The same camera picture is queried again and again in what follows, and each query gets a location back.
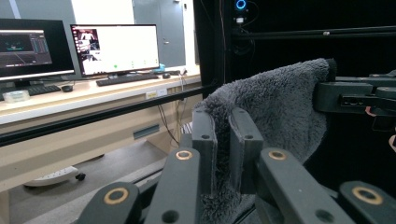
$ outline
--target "blue ring light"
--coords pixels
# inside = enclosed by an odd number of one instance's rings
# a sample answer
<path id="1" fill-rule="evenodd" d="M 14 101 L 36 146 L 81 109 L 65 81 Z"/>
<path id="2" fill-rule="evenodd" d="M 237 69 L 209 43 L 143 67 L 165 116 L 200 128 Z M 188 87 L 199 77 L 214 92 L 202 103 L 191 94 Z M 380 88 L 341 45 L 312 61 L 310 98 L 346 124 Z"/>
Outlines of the blue ring light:
<path id="1" fill-rule="evenodd" d="M 237 1 L 235 2 L 235 7 L 236 7 L 238 10 L 243 10 L 243 9 L 246 8 L 246 6 L 247 6 L 247 2 L 246 2 L 245 0 L 237 0 Z"/>

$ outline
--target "gray floor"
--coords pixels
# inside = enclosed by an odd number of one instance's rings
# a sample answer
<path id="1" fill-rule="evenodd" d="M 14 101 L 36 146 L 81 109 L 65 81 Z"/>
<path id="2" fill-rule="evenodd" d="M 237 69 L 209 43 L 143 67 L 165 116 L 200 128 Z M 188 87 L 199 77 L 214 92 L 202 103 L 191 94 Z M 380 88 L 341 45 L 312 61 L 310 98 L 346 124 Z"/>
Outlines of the gray floor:
<path id="1" fill-rule="evenodd" d="M 10 223 L 73 223 L 97 190 L 116 181 L 132 182 L 158 170 L 165 158 L 161 150 L 142 141 L 75 165 L 86 174 L 83 181 L 73 178 L 35 189 L 18 186 L 9 191 Z"/>

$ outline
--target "towel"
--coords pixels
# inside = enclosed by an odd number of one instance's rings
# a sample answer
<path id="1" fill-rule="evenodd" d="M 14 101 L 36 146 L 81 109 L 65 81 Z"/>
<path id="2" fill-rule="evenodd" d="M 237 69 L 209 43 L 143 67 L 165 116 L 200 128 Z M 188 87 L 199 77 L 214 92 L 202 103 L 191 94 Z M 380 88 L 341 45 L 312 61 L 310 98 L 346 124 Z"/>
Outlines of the towel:
<path id="1" fill-rule="evenodd" d="M 327 131 L 326 116 L 313 108 L 314 88 L 335 73 L 332 59 L 295 63 L 225 84 L 195 105 L 213 117 L 218 138 L 217 193 L 202 195 L 202 223 L 233 223 L 254 204 L 254 195 L 241 195 L 230 184 L 231 110 L 238 106 L 249 113 L 264 147 L 286 149 L 304 163 Z"/>

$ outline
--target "gray fabric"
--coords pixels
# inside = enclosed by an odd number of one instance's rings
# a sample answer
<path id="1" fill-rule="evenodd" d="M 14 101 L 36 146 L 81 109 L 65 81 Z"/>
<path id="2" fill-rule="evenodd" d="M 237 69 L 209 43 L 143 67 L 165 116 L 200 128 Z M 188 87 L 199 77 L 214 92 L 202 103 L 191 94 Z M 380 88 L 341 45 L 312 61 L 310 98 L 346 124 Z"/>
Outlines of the gray fabric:
<path id="1" fill-rule="evenodd" d="M 324 59 L 280 67 L 218 88 L 195 107 L 202 106 L 216 125 L 218 138 L 217 194 L 202 196 L 203 223 L 232 223 L 252 205 L 252 195 L 240 195 L 229 183 L 228 116 L 245 109 L 264 138 L 265 147 L 280 147 L 305 162 L 326 132 L 326 118 L 313 109 L 315 85 L 326 81 L 330 66 Z"/>

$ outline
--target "monitor screen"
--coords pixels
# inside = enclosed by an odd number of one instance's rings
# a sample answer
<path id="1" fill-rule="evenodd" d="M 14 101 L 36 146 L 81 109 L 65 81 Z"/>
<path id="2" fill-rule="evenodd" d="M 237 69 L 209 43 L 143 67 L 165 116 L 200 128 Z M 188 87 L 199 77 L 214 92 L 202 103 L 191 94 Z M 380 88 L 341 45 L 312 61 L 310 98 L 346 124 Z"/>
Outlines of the monitor screen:
<path id="1" fill-rule="evenodd" d="M 74 74 L 62 21 L 0 19 L 0 81 Z"/>
<path id="2" fill-rule="evenodd" d="M 154 24 L 72 24 L 71 31 L 83 77 L 124 75 L 160 67 Z"/>

